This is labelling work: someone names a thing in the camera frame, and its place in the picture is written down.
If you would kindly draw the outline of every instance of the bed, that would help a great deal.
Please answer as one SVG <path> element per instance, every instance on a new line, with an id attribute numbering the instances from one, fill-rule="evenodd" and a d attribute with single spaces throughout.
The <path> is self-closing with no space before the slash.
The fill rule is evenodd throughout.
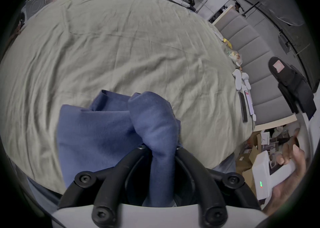
<path id="1" fill-rule="evenodd" d="M 101 89 L 153 91 L 181 121 L 181 142 L 207 168 L 250 137 L 234 63 L 197 14 L 166 0 L 57 0 L 31 17 L 0 65 L 0 135 L 40 185 L 66 190 L 56 127 L 63 104 L 88 107 Z"/>

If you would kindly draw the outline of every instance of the white wall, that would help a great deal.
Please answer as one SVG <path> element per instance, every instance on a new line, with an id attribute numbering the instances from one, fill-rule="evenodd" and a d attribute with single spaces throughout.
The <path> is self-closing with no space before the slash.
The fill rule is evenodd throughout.
<path id="1" fill-rule="evenodd" d="M 243 0 L 237 0 L 237 2 L 245 11 L 251 7 L 250 4 Z M 227 3 L 228 6 L 230 4 L 232 4 L 233 6 L 235 5 L 234 1 L 232 0 Z M 285 62 L 295 66 L 297 70 L 304 74 L 300 62 L 294 55 L 293 50 L 290 48 L 290 51 L 287 54 L 285 53 L 278 41 L 278 35 L 280 33 L 279 30 L 262 13 L 253 8 L 246 13 L 245 19 L 251 26 L 254 27 L 254 29 L 264 39 L 264 41 L 268 44 L 268 46 L 276 56 L 278 56 Z"/>

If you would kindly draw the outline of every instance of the tufted headboard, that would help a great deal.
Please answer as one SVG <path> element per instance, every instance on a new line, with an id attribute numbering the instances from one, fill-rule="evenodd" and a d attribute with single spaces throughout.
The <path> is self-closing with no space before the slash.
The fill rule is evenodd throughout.
<path id="1" fill-rule="evenodd" d="M 233 6 L 213 23 L 232 48 L 242 55 L 242 70 L 249 75 L 251 97 L 257 125 L 292 116 L 292 112 L 271 75 L 268 61 L 274 56 L 270 47 Z"/>

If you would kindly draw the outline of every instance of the blue cloth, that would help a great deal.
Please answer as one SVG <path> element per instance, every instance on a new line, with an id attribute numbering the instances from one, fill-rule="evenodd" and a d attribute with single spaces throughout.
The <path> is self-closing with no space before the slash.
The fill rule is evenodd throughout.
<path id="1" fill-rule="evenodd" d="M 129 97 L 102 90 L 89 109 L 63 105 L 57 143 L 64 182 L 68 187 L 81 171 L 113 167 L 144 143 L 153 155 L 145 204 L 169 206 L 179 129 L 170 103 L 152 92 Z"/>

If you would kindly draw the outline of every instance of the person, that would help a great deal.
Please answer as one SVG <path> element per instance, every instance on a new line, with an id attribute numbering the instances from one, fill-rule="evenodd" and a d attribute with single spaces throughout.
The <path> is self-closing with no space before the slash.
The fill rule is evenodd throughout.
<path id="1" fill-rule="evenodd" d="M 296 145 L 298 132 L 299 130 L 296 130 L 290 140 L 283 145 L 282 154 L 279 154 L 276 158 L 280 165 L 288 164 L 292 158 L 295 162 L 296 170 L 273 188 L 270 201 L 262 210 L 268 216 L 272 215 L 286 202 L 306 173 L 305 153 Z"/>
<path id="2" fill-rule="evenodd" d="M 21 28 L 24 25 L 24 22 L 25 22 L 25 14 L 23 12 L 21 12 L 20 15 L 17 17 L 17 20 L 15 22 L 13 30 L 10 33 L 10 37 L 6 41 L 3 54 L 6 53 L 6 51 L 8 50 L 8 48 L 10 46 L 10 44 L 16 39 L 16 37 L 18 35 L 20 35 Z"/>
<path id="3" fill-rule="evenodd" d="M 235 10 L 236 10 L 237 12 L 239 12 L 239 8 L 240 8 L 240 7 L 241 7 L 240 4 L 239 4 L 238 2 L 235 2 L 234 8 L 235 8 Z"/>

